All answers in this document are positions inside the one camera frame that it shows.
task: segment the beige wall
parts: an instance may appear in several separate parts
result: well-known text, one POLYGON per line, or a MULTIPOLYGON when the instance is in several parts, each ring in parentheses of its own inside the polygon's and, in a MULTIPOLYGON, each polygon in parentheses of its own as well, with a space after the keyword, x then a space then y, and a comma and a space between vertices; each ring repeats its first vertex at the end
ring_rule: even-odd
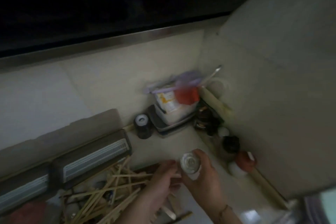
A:
POLYGON ((205 32, 203 72, 222 64, 228 123, 289 198, 336 183, 336 0, 248 0, 205 32))
POLYGON ((144 85, 197 68, 202 39, 199 30, 0 74, 0 150, 112 108, 132 123, 151 103, 144 85))

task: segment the person's right hand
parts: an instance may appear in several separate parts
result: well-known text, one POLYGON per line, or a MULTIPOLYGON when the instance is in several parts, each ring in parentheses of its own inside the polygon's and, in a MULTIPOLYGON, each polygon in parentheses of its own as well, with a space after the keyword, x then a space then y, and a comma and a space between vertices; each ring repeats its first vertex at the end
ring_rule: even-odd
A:
POLYGON ((201 170, 198 178, 194 181, 181 170, 182 182, 199 206, 214 221, 226 207, 226 200, 221 190, 218 173, 211 165, 210 159, 204 151, 196 149, 192 152, 201 160, 201 170))

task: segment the ventilation grille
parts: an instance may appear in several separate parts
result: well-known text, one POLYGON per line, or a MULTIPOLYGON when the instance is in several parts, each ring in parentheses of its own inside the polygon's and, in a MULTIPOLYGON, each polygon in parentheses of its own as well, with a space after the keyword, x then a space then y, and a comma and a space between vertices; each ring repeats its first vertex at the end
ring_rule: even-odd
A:
POLYGON ((63 182, 65 183, 70 181, 78 175, 81 175, 128 150, 129 146, 127 141, 125 138, 123 138, 83 158, 80 158, 63 168, 63 182))
POLYGON ((23 202, 46 192, 48 175, 41 176, 19 188, 0 196, 0 212, 9 210, 23 202))

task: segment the white counter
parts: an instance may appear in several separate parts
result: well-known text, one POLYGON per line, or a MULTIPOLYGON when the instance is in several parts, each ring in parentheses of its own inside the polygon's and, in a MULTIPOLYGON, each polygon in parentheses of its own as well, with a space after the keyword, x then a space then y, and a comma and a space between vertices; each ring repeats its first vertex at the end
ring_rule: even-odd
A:
MULTIPOLYGON (((285 213, 283 210, 276 209, 270 204, 249 176, 236 179, 229 175, 216 161, 216 158, 210 153, 210 150, 199 138, 193 127, 190 126, 167 138, 161 138, 154 133, 149 139, 143 140, 137 137, 135 130, 127 134, 133 147, 130 162, 131 169, 138 169, 166 159, 179 159, 183 153, 199 148, 209 155, 213 166, 219 173, 228 204, 233 207, 233 210, 239 216, 242 213, 255 209, 261 217, 261 223, 269 224, 285 213)), ((179 224, 212 223, 194 201, 186 187, 182 186, 176 194, 181 201, 183 209, 194 213, 190 218, 181 221, 179 224)), ((251 223, 244 220, 242 216, 241 219, 244 224, 251 223)))

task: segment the pile of wooden sticks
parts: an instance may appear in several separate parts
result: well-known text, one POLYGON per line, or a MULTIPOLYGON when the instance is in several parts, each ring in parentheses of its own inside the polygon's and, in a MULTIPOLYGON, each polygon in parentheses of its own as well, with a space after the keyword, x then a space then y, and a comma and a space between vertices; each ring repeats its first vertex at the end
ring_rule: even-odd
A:
MULTIPOLYGON (((152 174, 146 172, 135 173, 129 169, 130 157, 127 157, 121 164, 113 164, 107 168, 107 180, 102 189, 91 188, 87 192, 69 194, 61 196, 63 204, 62 222, 65 224, 111 224, 122 213, 122 211, 138 196, 139 192, 146 186, 152 174), (111 197, 106 199, 104 194, 111 191, 111 197), (73 216, 69 217, 66 213, 67 201, 69 199, 88 198, 85 204, 73 216)), ((169 195, 168 200, 174 210, 163 206, 161 209, 171 219, 175 220, 176 215, 180 215, 182 210, 179 201, 175 196, 169 195)), ((153 223, 157 218, 155 214, 151 218, 153 223)))

